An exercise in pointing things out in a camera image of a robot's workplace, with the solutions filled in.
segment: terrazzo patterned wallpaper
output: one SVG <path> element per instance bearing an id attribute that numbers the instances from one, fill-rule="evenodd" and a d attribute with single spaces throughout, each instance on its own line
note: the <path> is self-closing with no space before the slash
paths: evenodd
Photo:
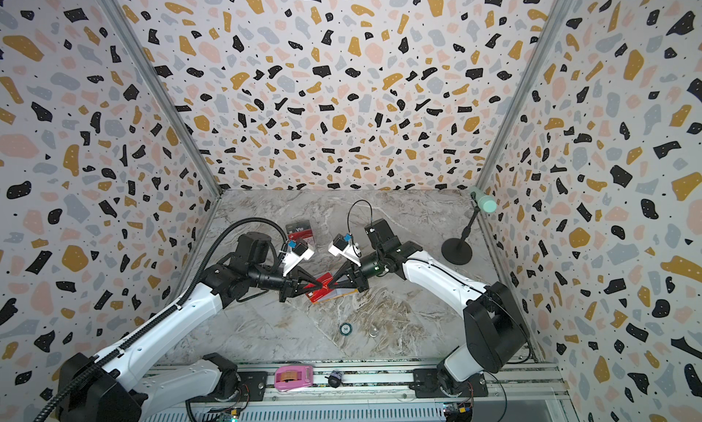
<path id="1" fill-rule="evenodd" d="M 477 179 L 553 0 L 117 0 L 229 189 Z"/>
<path id="2" fill-rule="evenodd" d="M 0 420 L 159 311 L 215 200 L 94 0 L 0 0 Z"/>
<path id="3" fill-rule="evenodd" d="M 702 0 L 575 0 L 489 223 L 582 421 L 702 421 Z"/>

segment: gray marble tabletop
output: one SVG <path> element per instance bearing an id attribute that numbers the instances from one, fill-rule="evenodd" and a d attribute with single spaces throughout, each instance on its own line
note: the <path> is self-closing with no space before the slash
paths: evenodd
<path id="1" fill-rule="evenodd" d="M 467 265 L 453 266 L 441 255 L 443 241 L 460 236 L 472 213 L 468 194 L 457 190 L 228 190 L 195 268 L 228 225 L 241 218 L 262 216 L 283 229 L 292 221 L 309 220 L 317 252 L 301 266 L 312 275 L 333 273 L 344 259 L 331 256 L 327 247 L 336 234 L 347 233 L 348 209 L 361 198 L 370 201 L 373 218 L 386 219 L 400 241 L 418 243 L 435 259 L 473 279 L 488 284 L 498 280 L 478 223 L 468 239 L 473 258 Z M 350 225 L 362 253 L 372 251 L 363 231 L 369 221 L 368 206 L 356 205 Z M 276 248 L 280 245 L 280 236 L 272 227 L 248 224 L 224 239 L 210 263 L 233 251 L 238 236 L 247 231 L 266 233 Z M 369 282 L 371 288 L 366 292 L 317 304 L 306 296 L 281 304 L 272 292 L 243 304 L 233 303 L 190 332 L 159 364 L 191 363 L 212 352 L 246 362 L 440 358 L 465 343 L 462 318 L 434 294 L 394 274 Z M 353 326 L 346 337 L 339 332 L 344 322 Z"/>

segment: pink tape dispenser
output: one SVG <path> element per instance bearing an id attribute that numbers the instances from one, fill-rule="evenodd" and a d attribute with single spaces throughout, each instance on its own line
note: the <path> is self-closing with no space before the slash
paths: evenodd
<path id="1" fill-rule="evenodd" d="M 310 387 L 313 380 L 312 366 L 283 366 L 275 371 L 275 388 L 282 392 Z"/>

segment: round black base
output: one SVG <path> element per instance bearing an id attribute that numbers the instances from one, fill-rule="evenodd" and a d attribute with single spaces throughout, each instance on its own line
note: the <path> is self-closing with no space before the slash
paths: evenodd
<path id="1" fill-rule="evenodd" d="M 468 243 L 458 237 L 444 241 L 441 254 L 448 262 L 455 265 L 465 265 L 473 258 L 473 251 Z"/>

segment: green poker chip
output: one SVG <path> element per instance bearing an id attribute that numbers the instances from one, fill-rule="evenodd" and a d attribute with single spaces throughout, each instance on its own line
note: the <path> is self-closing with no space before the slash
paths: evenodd
<path id="1" fill-rule="evenodd" d="M 341 332 L 343 336 L 351 334 L 352 331 L 353 326 L 351 326 L 350 323 L 342 323 L 341 326 L 339 326 L 339 332 Z"/>

